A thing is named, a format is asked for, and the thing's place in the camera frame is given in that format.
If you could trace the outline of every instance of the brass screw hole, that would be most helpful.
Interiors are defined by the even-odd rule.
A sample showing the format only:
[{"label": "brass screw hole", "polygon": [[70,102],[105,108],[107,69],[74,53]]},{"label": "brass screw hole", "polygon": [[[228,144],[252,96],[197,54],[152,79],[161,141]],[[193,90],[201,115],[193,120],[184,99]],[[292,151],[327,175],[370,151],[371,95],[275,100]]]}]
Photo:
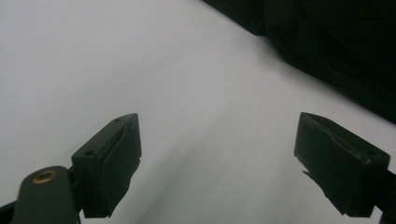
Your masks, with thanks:
[{"label": "brass screw hole", "polygon": [[33,178],[33,183],[35,184],[44,184],[56,177],[56,171],[44,171],[41,174],[38,174]]}]

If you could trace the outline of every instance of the black fabric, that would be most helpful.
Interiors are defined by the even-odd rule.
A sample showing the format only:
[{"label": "black fabric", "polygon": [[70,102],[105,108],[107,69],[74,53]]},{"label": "black fabric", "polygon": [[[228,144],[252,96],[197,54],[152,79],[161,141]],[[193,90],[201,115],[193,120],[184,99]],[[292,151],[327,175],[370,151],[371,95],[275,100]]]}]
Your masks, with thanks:
[{"label": "black fabric", "polygon": [[396,0],[205,1],[219,10],[233,2],[241,25],[247,8],[263,7],[253,34],[266,34],[287,63],[396,123]]}]

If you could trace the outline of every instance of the dark cloth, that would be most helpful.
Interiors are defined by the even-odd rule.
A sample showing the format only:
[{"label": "dark cloth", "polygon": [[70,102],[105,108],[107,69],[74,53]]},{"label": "dark cloth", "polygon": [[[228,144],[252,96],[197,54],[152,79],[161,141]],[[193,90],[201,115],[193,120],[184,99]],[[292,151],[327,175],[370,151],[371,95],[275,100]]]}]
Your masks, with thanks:
[{"label": "dark cloth", "polygon": [[292,66],[396,123],[396,0],[205,0]]}]

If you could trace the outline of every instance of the white surface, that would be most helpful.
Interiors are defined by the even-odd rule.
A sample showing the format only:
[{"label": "white surface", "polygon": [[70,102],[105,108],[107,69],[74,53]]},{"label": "white surface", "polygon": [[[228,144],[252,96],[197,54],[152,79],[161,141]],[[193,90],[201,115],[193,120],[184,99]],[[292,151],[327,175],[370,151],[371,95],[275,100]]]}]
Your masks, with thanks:
[{"label": "white surface", "polygon": [[[200,0],[0,2],[0,204],[115,117],[143,158],[110,219],[377,223],[342,217],[293,157],[302,111],[395,157],[396,127],[286,65]],[[395,162],[390,170],[395,171]]]}]

